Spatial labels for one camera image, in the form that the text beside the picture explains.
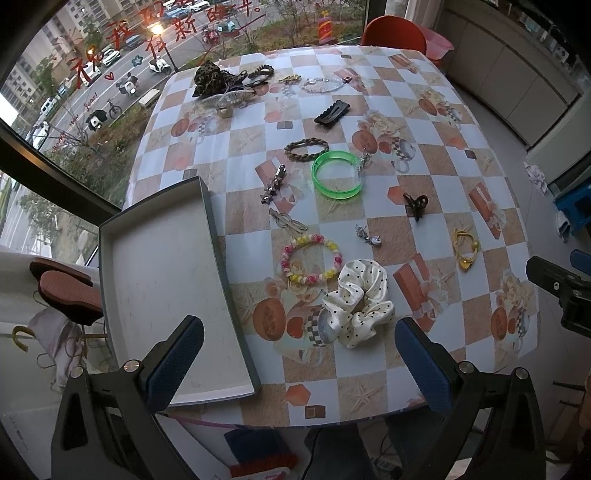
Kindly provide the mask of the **white polka dot scrunchie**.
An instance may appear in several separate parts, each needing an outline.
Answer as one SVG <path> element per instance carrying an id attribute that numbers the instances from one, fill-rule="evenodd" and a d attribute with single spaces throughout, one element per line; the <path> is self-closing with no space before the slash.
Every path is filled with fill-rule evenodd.
<path id="1" fill-rule="evenodd" d="M 337 285 L 322 303 L 339 343 L 353 349 L 372 339 L 377 326 L 394 318 L 387 271 L 375 260 L 353 260 L 342 266 Z"/>

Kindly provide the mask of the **black small claw clip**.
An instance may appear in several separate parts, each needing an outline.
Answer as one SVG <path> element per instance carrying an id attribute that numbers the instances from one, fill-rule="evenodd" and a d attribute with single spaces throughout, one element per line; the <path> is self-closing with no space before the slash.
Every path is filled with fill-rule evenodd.
<path id="1" fill-rule="evenodd" d="M 414 198 L 408 193 L 404 193 L 403 198 L 406 202 L 408 216 L 414 218 L 415 222 L 420 221 L 429 204 L 429 198 L 426 195 L 420 195 L 417 198 Z"/>

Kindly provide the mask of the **green translucent bangle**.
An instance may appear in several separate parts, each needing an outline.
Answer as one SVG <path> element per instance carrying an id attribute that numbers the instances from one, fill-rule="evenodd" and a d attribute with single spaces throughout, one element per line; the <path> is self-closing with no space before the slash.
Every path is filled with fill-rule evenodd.
<path id="1" fill-rule="evenodd" d="M 362 161 L 346 151 L 332 150 L 311 164 L 315 190 L 329 200 L 345 201 L 356 197 L 363 188 Z"/>

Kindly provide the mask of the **blue plastic stool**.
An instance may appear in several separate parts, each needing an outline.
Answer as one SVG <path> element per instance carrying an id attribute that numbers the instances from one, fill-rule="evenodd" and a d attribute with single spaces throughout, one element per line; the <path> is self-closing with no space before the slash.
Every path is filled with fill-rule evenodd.
<path id="1" fill-rule="evenodd" d="M 561 193 L 554 200 L 560 212 L 558 234 L 565 239 L 575 236 L 590 223 L 590 180 Z"/>

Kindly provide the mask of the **white cloth with hangers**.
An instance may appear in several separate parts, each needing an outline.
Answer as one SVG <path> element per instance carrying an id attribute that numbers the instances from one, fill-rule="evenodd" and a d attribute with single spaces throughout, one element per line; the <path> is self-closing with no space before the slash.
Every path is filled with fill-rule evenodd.
<path id="1" fill-rule="evenodd" d="M 51 389 L 61 393 L 70 373 L 77 367 L 87 366 L 82 329 L 51 307 L 38 312 L 30 320 L 28 328 L 43 349 L 37 356 L 37 366 L 54 371 Z"/>

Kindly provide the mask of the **grey shallow tray box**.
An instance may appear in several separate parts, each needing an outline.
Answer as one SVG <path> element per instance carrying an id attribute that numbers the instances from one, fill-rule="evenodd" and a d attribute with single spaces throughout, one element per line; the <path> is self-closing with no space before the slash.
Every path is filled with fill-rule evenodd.
<path id="1" fill-rule="evenodd" d="M 108 343 L 118 363 L 142 359 L 188 315 L 204 324 L 204 344 L 172 405 L 245 398 L 259 390 L 211 198 L 199 177 L 167 187 L 103 223 L 99 274 Z"/>

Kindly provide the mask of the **brown sole slipper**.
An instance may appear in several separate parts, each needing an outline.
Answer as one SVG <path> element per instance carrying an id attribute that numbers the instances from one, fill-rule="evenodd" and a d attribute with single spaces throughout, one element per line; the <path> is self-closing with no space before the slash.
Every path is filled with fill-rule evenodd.
<path id="1" fill-rule="evenodd" d="M 54 260 L 35 258 L 29 264 L 45 303 L 70 321 L 91 326 L 101 319 L 101 294 L 89 275 Z"/>

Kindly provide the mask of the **small silver earring charm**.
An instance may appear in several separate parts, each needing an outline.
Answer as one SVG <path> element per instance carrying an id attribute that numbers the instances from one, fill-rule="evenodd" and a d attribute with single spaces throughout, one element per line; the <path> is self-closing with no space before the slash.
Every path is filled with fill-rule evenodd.
<path id="1" fill-rule="evenodd" d="M 360 239 L 362 239 L 363 241 L 365 241 L 366 243 L 380 248 L 382 246 L 382 239 L 380 236 L 372 236 L 368 230 L 366 226 L 360 226 L 360 225 L 356 225 L 356 236 L 358 236 Z"/>

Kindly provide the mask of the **yellow hook hanger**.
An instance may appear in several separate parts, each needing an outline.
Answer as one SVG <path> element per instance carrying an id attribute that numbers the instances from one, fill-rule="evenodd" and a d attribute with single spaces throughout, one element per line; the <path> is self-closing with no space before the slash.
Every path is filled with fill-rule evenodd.
<path id="1" fill-rule="evenodd" d="M 34 332 L 22 325 L 15 326 L 11 331 L 11 339 L 13 343 L 16 345 L 18 349 L 27 353 L 29 350 L 29 346 L 23 342 L 23 340 L 27 339 L 36 339 Z"/>

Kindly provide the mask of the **silver hair pin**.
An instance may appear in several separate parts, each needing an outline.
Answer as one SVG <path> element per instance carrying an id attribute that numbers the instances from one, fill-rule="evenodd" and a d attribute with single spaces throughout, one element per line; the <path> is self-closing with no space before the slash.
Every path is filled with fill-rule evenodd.
<path id="1" fill-rule="evenodd" d="M 287 229 L 296 236 L 300 236 L 304 234 L 304 232 L 308 231 L 307 225 L 301 223 L 300 221 L 294 220 L 288 214 L 280 213 L 273 208 L 269 209 L 269 213 L 270 217 L 272 217 L 274 222 L 276 222 L 277 227 Z"/>

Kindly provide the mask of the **checkered patterned tablecloth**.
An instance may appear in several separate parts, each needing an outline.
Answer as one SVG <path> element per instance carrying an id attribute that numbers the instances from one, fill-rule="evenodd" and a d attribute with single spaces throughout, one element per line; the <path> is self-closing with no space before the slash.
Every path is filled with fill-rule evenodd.
<path id="1" fill-rule="evenodd" d="M 273 79 L 229 118 L 199 112 L 193 72 L 163 86 L 132 169 L 135 203 L 188 176 L 211 191 L 238 321 L 262 385 L 256 395 L 179 407 L 198 423 L 295 427 L 382 416 L 419 404 L 394 327 L 348 349 L 325 339 L 320 313 L 334 284 L 294 285 L 280 259 L 288 214 L 339 247 L 345 261 L 387 271 L 397 317 L 410 316 L 458 360 L 494 372 L 538 345 L 538 300 L 526 278 L 530 245 L 510 183 L 476 118 L 423 55 L 378 47 L 297 48 L 221 62 L 230 72 L 273 67 Z M 283 85 L 287 75 L 297 85 Z M 337 100 L 351 108 L 315 124 Z M 362 161 L 356 197 L 329 200 L 311 164 L 339 150 Z M 403 194 L 426 195 L 415 222 Z M 356 225 L 380 236 L 374 247 Z"/>

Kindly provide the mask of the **pink plastic basin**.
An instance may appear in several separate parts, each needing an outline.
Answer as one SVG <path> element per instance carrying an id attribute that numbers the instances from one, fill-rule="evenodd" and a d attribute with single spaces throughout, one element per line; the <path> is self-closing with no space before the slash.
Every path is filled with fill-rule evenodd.
<path id="1" fill-rule="evenodd" d="M 419 26 L 419 29 L 426 40 L 426 56 L 434 64 L 441 62 L 449 52 L 454 50 L 454 45 L 441 34 L 424 26 Z"/>

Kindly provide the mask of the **clear large claw clip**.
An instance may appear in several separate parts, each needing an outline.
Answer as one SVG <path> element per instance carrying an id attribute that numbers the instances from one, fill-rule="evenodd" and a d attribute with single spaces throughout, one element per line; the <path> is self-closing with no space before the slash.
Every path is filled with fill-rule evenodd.
<path id="1" fill-rule="evenodd" d="M 212 111 L 220 118 L 229 118 L 235 108 L 242 108 L 254 98 L 256 98 L 256 90 L 252 88 L 233 90 L 199 100 L 197 109 L 199 112 Z"/>

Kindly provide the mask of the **black rectangular hair clip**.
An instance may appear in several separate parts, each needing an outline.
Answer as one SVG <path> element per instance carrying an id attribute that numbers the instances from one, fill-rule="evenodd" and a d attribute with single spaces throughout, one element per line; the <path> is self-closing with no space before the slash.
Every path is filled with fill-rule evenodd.
<path id="1" fill-rule="evenodd" d="M 349 112 L 350 108 L 351 105 L 349 105 L 349 103 L 337 100 L 332 103 L 327 110 L 322 112 L 321 115 L 315 117 L 315 124 L 321 125 L 327 129 L 332 128 L 336 122 L 339 122 L 339 119 L 341 119 L 342 116 L 345 116 L 346 113 Z"/>

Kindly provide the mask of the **leopard print scrunchie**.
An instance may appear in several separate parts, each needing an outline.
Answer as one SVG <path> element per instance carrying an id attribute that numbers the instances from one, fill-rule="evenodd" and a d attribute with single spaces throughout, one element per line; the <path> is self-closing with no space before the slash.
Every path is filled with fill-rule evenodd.
<path id="1" fill-rule="evenodd" d="M 193 77 L 193 98 L 208 98 L 214 95 L 223 94 L 242 83 L 243 77 L 221 70 L 211 60 L 205 60 L 195 71 Z"/>

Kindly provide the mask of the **red plastic chair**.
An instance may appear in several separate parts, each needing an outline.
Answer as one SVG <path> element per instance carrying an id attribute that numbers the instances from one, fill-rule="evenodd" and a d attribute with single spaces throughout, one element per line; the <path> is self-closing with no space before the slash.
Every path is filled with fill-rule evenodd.
<path id="1" fill-rule="evenodd" d="M 427 41 L 419 27 L 394 15 L 383 15 L 372 20 L 363 30 L 361 45 L 427 53 Z"/>

